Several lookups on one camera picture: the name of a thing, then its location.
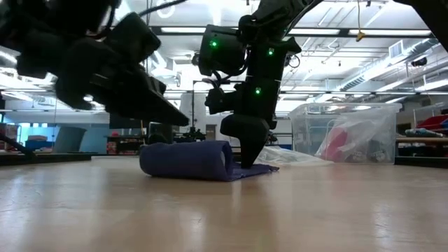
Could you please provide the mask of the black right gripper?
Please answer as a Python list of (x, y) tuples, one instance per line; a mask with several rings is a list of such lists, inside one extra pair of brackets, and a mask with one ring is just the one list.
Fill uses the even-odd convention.
[(232, 114), (222, 119), (220, 132), (241, 139), (243, 169), (252, 167), (267, 142), (269, 130), (275, 126), (279, 86), (277, 80), (250, 79), (238, 84), (234, 92), (224, 94), (224, 108)]

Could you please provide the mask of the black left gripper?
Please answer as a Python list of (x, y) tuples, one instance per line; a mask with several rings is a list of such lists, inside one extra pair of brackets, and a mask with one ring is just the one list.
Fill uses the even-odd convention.
[(158, 86), (140, 63), (126, 60), (105, 43), (82, 38), (63, 57), (55, 91), (75, 109), (90, 110), (84, 100), (90, 95), (107, 112), (124, 118), (189, 125), (188, 117), (159, 93)]

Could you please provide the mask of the clear plastic zip bag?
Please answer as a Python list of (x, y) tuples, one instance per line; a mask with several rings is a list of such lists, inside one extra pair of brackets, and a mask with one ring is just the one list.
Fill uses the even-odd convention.
[(258, 157), (255, 164), (272, 165), (272, 166), (326, 166), (332, 165), (333, 162), (323, 160), (312, 155), (296, 152), (281, 148), (279, 146), (265, 146)]

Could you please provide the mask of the blue elastic bandage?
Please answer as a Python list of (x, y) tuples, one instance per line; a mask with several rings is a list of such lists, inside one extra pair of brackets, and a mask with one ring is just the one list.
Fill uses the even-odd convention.
[(254, 164), (248, 169), (235, 162), (226, 141), (153, 143), (139, 155), (141, 170), (153, 177), (231, 182), (277, 172), (277, 167)]

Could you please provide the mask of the black monitor screen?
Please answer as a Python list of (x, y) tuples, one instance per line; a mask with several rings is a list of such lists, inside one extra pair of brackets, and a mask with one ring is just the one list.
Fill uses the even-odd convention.
[(144, 124), (139, 119), (125, 118), (120, 115), (109, 114), (109, 128), (115, 129), (137, 129), (143, 127)]

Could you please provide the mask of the clear plastic storage bin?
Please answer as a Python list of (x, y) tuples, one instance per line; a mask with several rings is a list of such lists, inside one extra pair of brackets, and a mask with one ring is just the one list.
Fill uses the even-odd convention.
[(326, 135), (327, 124), (336, 119), (387, 120), (395, 130), (397, 103), (303, 104), (288, 114), (292, 127), (293, 150), (315, 156)]

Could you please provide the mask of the red item in bin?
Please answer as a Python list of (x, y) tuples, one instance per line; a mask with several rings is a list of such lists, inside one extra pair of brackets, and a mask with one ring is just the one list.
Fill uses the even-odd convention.
[(321, 157), (324, 160), (333, 162), (342, 161), (342, 151), (340, 150), (347, 141), (348, 133), (341, 127), (334, 127), (327, 135), (327, 139), (323, 142)]

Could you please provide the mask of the crumpled clear plastic bag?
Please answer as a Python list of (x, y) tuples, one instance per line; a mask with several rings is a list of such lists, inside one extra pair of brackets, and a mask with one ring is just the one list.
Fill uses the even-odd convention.
[(395, 160), (396, 132), (387, 120), (336, 119), (326, 127), (325, 138), (315, 153), (321, 158), (323, 142), (334, 127), (341, 127), (348, 133), (346, 143), (340, 148), (342, 161), (336, 163), (391, 164)]

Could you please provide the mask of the blue box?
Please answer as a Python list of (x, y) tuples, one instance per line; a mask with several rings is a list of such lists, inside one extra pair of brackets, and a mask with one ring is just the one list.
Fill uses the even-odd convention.
[(53, 142), (52, 141), (40, 141), (40, 140), (27, 140), (25, 141), (25, 147), (30, 150), (38, 150), (42, 148), (52, 148)]

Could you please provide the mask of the yellow hanging tag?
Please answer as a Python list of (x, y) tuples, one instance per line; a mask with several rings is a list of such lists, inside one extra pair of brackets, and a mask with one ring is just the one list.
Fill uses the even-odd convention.
[(362, 32), (362, 28), (361, 28), (361, 1), (356, 0), (356, 3), (357, 3), (357, 10), (358, 10), (358, 14), (357, 14), (358, 32), (356, 35), (356, 42), (360, 42), (365, 37), (365, 33)]

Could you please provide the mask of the wooden workbench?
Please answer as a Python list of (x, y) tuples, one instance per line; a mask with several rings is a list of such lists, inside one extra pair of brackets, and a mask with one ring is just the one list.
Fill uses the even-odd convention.
[(398, 137), (397, 143), (423, 143), (423, 144), (435, 144), (435, 145), (448, 145), (448, 138), (435, 138), (435, 137)]

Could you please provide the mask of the red storage bin rack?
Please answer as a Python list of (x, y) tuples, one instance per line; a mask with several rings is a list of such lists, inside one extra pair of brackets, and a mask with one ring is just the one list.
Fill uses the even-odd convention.
[(417, 128), (431, 131), (448, 131), (448, 115), (436, 115), (420, 122)]

